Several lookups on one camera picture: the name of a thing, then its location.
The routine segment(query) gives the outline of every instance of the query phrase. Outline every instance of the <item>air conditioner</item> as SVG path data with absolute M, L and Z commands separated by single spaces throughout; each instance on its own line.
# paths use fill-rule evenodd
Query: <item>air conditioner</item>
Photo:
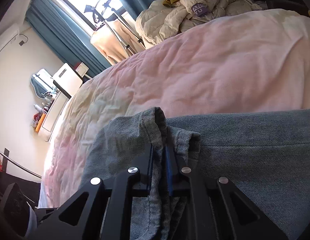
M 6 45 L 13 43 L 18 36 L 19 27 L 16 23 L 14 23 L 7 30 L 5 30 L 2 35 L 0 35 L 0 52 Z

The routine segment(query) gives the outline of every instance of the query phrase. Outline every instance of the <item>bed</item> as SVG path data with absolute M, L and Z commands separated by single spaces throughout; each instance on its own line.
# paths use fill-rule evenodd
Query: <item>bed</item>
M 102 127 L 153 106 L 168 118 L 310 108 L 310 18 L 282 9 L 218 18 L 86 82 L 52 135 L 39 207 L 77 191 Z

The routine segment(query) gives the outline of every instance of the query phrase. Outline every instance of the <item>curved metal rod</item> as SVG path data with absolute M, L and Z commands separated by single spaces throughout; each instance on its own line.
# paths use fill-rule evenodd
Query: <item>curved metal rod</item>
M 42 178 L 42 176 L 40 176 L 40 175 L 38 175 L 38 174 L 36 174 L 36 173 L 34 173 L 34 172 L 32 172 L 32 171 L 30 171 L 30 170 L 24 168 L 23 166 L 19 165 L 18 163 L 14 162 L 12 159 L 10 159 L 9 157 L 7 157 L 7 156 L 6 156 L 5 154 L 3 154 L 1 151 L 0 151 L 0 155 L 3 156 L 4 158 L 6 158 L 8 161 L 10 161 L 12 164 L 15 164 L 17 167 L 21 168 L 22 170 L 24 170 L 24 171 L 30 173 L 31 175 L 34 175 L 34 176 L 36 176 L 37 178 L 40 178 L 40 179 Z

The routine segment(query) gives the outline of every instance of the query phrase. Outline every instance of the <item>purple label with white text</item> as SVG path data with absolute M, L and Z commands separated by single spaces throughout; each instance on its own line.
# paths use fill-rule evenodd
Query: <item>purple label with white text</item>
M 192 6 L 192 11 L 196 14 L 197 17 L 202 17 L 208 13 L 208 9 L 201 2 L 194 4 Z

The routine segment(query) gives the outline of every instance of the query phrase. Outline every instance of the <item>beige wall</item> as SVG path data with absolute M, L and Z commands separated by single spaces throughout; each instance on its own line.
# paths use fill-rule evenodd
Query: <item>beige wall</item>
M 62 61 L 32 30 L 24 32 L 0 52 L 0 150 L 10 151 L 9 157 L 27 169 L 42 174 L 49 143 L 44 142 L 30 126 L 36 114 L 34 104 L 43 102 L 35 96 L 31 75 L 45 68 L 51 75 L 63 65 Z M 7 173 L 39 182 L 40 179 L 8 163 Z

